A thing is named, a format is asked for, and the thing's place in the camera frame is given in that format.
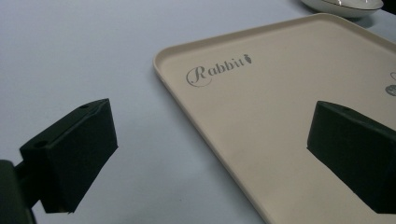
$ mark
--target white bowl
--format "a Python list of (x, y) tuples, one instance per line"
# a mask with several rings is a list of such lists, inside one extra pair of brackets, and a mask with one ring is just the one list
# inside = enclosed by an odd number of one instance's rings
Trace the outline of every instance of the white bowl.
[(381, 0), (302, 0), (318, 11), (345, 18), (360, 18), (375, 13), (384, 3)]

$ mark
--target bowl rim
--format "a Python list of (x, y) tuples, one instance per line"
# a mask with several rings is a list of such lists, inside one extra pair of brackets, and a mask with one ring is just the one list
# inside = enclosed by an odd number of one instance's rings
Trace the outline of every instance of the bowl rim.
[(320, 0), (322, 2), (334, 5), (334, 6), (338, 6), (338, 7), (347, 7), (347, 8), (351, 8), (351, 9), (357, 9), (357, 10), (365, 10), (365, 11), (373, 11), (373, 10), (379, 10), (382, 6), (384, 6), (384, 2), (380, 1), (382, 4), (380, 7), (374, 7), (374, 8), (359, 8), (359, 7), (349, 7), (349, 6), (342, 6), (342, 5), (338, 5), (334, 2), (330, 2), (329, 0)]

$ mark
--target screw hole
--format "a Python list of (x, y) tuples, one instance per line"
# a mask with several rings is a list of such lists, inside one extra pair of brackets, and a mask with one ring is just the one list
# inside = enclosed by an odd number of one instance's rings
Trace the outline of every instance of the screw hole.
[(44, 147), (48, 141), (39, 141), (35, 144), (35, 147)]

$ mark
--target white table surface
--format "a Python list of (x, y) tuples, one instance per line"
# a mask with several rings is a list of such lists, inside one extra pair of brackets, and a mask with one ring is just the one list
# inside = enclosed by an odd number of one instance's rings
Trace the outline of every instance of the white table surface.
[[(298, 0), (0, 1), (0, 159), (109, 98), (119, 149), (74, 214), (38, 224), (263, 223), (152, 67), (166, 47), (311, 15)], [(354, 20), (396, 42), (396, 16)]]

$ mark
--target printed logo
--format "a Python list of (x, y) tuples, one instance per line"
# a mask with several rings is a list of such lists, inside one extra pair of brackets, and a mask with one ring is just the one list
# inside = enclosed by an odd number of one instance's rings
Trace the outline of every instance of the printed logo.
[[(396, 73), (390, 73), (390, 76), (396, 80)], [(391, 95), (391, 96), (396, 96), (396, 85), (390, 85), (385, 88), (385, 91)]]
[(193, 87), (204, 87), (212, 82), (213, 76), (244, 67), (250, 63), (252, 63), (251, 58), (244, 54), (243, 59), (231, 59), (224, 63), (216, 63), (209, 68), (197, 66), (187, 73), (186, 80)]

